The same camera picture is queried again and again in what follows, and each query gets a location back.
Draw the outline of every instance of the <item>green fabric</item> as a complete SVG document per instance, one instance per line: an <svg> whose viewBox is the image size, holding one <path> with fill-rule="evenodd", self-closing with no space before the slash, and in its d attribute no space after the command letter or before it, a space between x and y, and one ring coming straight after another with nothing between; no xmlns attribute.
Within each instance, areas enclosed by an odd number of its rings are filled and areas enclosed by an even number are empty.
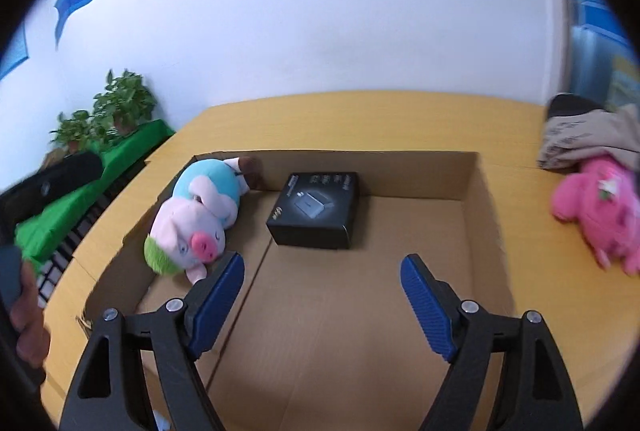
<svg viewBox="0 0 640 431"><path fill-rule="evenodd" d="M173 275L181 271L151 236L145 240L145 261L156 274Z"/></svg>
<svg viewBox="0 0 640 431"><path fill-rule="evenodd" d="M91 182L47 206L41 214L18 225L16 244L22 257L44 263L67 233L104 191L151 148L174 134L164 121L147 122L115 148L100 153L104 172L100 180Z"/></svg>

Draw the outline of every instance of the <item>pig snout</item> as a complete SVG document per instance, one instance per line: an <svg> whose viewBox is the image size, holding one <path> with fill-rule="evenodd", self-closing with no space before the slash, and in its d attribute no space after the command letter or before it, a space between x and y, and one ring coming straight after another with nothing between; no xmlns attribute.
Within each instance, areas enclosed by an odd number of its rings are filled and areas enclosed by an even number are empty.
<svg viewBox="0 0 640 431"><path fill-rule="evenodd" d="M213 261L218 255L218 245L215 239L203 231L193 233L191 249L197 258L204 263Z"/></svg>

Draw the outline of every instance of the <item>blue rubber pad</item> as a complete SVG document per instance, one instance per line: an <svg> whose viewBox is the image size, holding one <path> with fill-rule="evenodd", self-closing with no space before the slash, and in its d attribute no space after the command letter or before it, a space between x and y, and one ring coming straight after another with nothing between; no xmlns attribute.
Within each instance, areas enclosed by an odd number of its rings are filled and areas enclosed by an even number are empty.
<svg viewBox="0 0 640 431"><path fill-rule="evenodd" d="M193 360L198 359L204 351L213 347L229 310L238 297L243 281L244 260L240 254L236 254L193 320L193 333L187 347Z"/></svg>
<svg viewBox="0 0 640 431"><path fill-rule="evenodd" d="M414 262L408 257L400 265L400 283L431 350L450 362L458 352L452 338L451 321Z"/></svg>

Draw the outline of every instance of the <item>plush pig toy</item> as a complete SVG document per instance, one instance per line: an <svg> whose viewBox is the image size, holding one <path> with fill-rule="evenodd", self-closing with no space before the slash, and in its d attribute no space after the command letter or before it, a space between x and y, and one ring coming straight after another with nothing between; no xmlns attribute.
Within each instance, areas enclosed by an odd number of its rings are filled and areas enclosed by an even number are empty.
<svg viewBox="0 0 640 431"><path fill-rule="evenodd" d="M225 250L225 229L235 223L240 196L249 191L242 173L254 174L257 164L249 157L208 159L185 169L146 237L149 267L158 274L185 270L192 284L205 278L205 265Z"/></svg>
<svg viewBox="0 0 640 431"><path fill-rule="evenodd" d="M640 201L634 173L610 156L590 158L568 175L552 197L552 212L577 220L597 262L609 268L622 259L627 274L640 271Z"/></svg>

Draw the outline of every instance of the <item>green hair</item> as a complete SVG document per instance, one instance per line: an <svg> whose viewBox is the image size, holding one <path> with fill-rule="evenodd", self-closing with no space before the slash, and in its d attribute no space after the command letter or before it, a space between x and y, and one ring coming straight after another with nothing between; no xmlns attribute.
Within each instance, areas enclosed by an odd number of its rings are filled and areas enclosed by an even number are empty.
<svg viewBox="0 0 640 431"><path fill-rule="evenodd" d="M145 261L156 274L177 274L182 270L151 236L147 236L145 240Z"/></svg>

